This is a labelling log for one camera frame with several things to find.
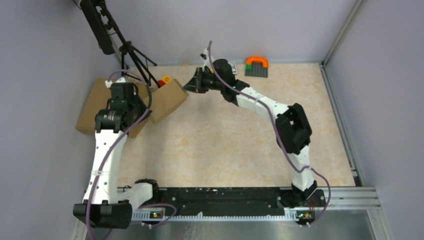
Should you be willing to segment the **brown cardboard box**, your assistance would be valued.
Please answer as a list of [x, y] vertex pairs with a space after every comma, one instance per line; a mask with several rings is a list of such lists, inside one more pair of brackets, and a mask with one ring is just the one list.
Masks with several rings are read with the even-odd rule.
[[177, 79], [172, 79], [152, 93], [149, 119], [153, 124], [159, 124], [188, 98], [188, 93]]

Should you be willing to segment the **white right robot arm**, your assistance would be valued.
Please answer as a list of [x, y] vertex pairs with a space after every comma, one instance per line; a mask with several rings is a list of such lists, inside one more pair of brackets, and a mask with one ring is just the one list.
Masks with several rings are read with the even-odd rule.
[[278, 146], [293, 169], [293, 200], [307, 206], [314, 198], [317, 181], [310, 170], [312, 129], [304, 108], [295, 103], [277, 102], [239, 80], [225, 59], [215, 60], [212, 66], [198, 67], [183, 89], [197, 94], [220, 91], [223, 98], [238, 107], [248, 109], [272, 123]]

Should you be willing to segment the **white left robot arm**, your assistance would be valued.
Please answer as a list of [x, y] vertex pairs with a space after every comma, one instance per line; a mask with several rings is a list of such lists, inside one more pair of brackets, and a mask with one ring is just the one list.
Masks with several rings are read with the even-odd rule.
[[82, 202], [73, 206], [73, 215], [88, 227], [126, 229], [133, 211], [143, 203], [154, 207], [160, 202], [155, 180], [142, 179], [130, 189], [118, 191], [122, 151], [129, 131], [146, 119], [150, 110], [138, 87], [122, 79], [108, 85], [111, 97], [107, 108], [95, 116], [95, 153], [89, 183]]

